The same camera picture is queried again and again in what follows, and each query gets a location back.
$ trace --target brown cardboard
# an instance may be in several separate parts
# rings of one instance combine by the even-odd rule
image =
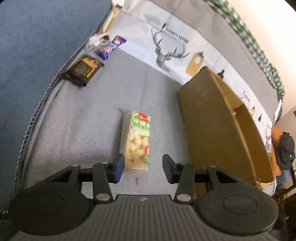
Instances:
[[[253,185],[258,180],[273,181],[264,144],[248,109],[219,76],[202,68],[179,89],[178,97],[195,168],[216,165]]]

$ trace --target purple candy wrapper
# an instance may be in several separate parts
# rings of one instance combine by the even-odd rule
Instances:
[[[115,38],[109,43],[107,46],[104,46],[101,50],[101,56],[104,60],[108,59],[108,54],[113,51],[113,49],[116,49],[121,44],[124,44],[126,42],[126,39],[116,35]]]

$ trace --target green patterned fabric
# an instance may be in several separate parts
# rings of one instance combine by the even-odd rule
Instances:
[[[216,12],[220,13],[226,22],[234,29],[234,31],[242,39],[246,47],[252,53],[262,71],[265,73],[267,80],[272,87],[277,90],[280,99],[284,98],[285,90],[277,69],[268,61],[259,44],[253,37],[252,33],[241,19],[234,8],[225,0],[204,0]]]

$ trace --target red logo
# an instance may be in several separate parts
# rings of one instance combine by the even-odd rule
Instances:
[[[147,154],[147,156],[150,156],[150,148],[149,148],[149,146],[145,147],[145,153]]]
[[[148,116],[139,112],[139,119],[140,120],[143,120],[143,121],[147,121],[148,120]]]

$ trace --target green label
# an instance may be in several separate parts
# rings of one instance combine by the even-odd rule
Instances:
[[[147,165],[150,164],[150,162],[149,162],[149,157],[148,157],[147,155],[144,156],[144,160],[143,160],[143,162],[144,162],[145,164],[147,164]]]
[[[131,118],[131,124],[143,135],[150,134],[150,118],[147,118],[147,120],[141,120],[139,114],[135,114]]]

